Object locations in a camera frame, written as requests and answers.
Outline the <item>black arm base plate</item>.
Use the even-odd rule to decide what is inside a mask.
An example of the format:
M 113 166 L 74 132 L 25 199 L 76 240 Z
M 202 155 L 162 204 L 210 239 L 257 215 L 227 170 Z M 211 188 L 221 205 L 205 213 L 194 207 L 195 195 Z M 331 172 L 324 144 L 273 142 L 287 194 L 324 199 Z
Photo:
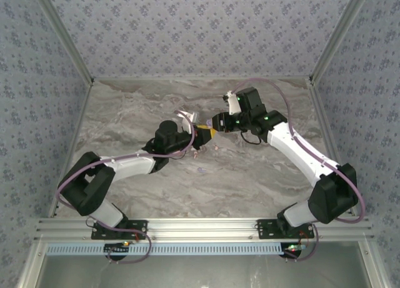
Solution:
M 91 239 L 92 240 L 125 240 L 125 241 L 138 241 L 146 240 L 144 234 L 138 234 L 133 232 L 119 232 L 112 231 L 103 226 L 95 223 L 93 225 Z M 121 221 L 117 226 L 120 229 L 135 229 L 141 232 L 148 231 L 148 221 L 147 220 L 125 220 Z
M 255 229 L 260 239 L 302 239 L 315 237 L 314 228 L 310 223 L 293 227 L 280 219 L 258 219 Z

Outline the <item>small controller board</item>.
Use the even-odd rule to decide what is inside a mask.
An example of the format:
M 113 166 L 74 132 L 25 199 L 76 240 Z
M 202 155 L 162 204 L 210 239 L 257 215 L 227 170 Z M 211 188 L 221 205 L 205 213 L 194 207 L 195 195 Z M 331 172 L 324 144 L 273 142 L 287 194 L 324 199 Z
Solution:
M 123 242 L 107 243 L 103 247 L 106 256 L 127 256 L 129 245 Z
M 299 243 L 281 243 L 281 248 L 283 251 L 283 254 L 281 254 L 282 258 L 297 260 L 301 252 L 306 249 L 306 245 Z

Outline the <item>aluminium mounting rail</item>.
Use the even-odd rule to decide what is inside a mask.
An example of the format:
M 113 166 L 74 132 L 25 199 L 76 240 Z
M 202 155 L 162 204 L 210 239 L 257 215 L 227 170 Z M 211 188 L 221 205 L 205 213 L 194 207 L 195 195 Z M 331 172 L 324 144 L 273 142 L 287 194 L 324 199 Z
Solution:
M 256 218 L 147 218 L 147 234 L 154 242 L 250 242 L 259 239 Z M 40 219 L 33 234 L 35 241 L 80 242 L 91 238 L 90 223 L 83 218 Z M 333 221 L 317 223 L 321 242 L 363 241 L 374 238 L 371 223 Z

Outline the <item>aluminium corner post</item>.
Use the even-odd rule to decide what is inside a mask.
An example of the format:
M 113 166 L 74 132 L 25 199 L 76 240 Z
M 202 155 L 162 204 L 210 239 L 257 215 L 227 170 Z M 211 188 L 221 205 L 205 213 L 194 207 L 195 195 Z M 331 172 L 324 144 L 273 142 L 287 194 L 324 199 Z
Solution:
M 93 78 L 91 77 L 90 72 L 86 67 L 86 64 L 82 56 L 80 55 L 77 47 L 75 46 L 71 35 L 68 33 L 66 26 L 62 22 L 61 17 L 56 10 L 56 7 L 53 5 L 51 0 L 36 1 L 41 7 L 52 28 L 54 29 L 56 36 L 65 48 L 70 59 L 72 60 L 72 63 L 77 69 L 77 72 L 86 84 L 91 85 L 93 83 Z
M 363 4 L 366 0 L 349 0 L 344 11 L 332 32 L 326 47 L 324 48 L 320 58 L 318 59 L 313 72 L 310 75 L 310 82 L 316 86 L 321 80 L 324 72 L 328 68 L 336 51 L 339 49 L 346 33 L 357 18 Z

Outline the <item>aluminium side rail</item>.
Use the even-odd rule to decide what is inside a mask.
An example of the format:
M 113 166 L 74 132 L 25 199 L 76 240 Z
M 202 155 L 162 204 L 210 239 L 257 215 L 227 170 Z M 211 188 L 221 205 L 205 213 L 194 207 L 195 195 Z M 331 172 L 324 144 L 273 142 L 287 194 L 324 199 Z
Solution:
M 66 160 L 64 161 L 64 165 L 61 168 L 61 171 L 59 173 L 59 179 L 57 180 L 57 183 L 56 183 L 56 189 L 58 189 L 59 182 L 63 179 L 63 177 L 68 172 L 69 166 L 70 166 L 70 164 L 72 162 L 74 151 L 75 151 L 76 145 L 78 143 L 79 132 L 81 130 L 83 117 L 84 117 L 84 114 L 86 112 L 86 108 L 87 108 L 88 101 L 89 101 L 89 96 L 90 96 L 90 93 L 91 93 L 91 90 L 92 90 L 94 82 L 95 82 L 94 78 L 93 77 L 90 78 L 90 82 L 89 82 L 87 91 L 86 91 L 86 93 L 84 95 L 84 100 L 83 100 L 79 115 L 78 115 L 77 120 L 76 120 L 76 126 L 75 126 L 74 132 L 72 134 L 72 140 L 71 140 L 71 143 L 70 143 L 70 145 L 68 147 L 68 150 L 67 150 Z
M 312 104 L 314 106 L 315 114 L 321 128 L 322 139 L 324 141 L 324 146 L 326 148 L 325 154 L 330 158 L 330 160 L 336 162 L 337 165 L 343 165 L 340 155 L 337 150 L 336 143 L 334 141 L 333 133 L 329 125 L 328 117 L 325 113 L 323 102 L 319 95 L 319 91 L 314 85 L 313 81 L 308 79 L 307 86 L 309 88 L 310 97 Z

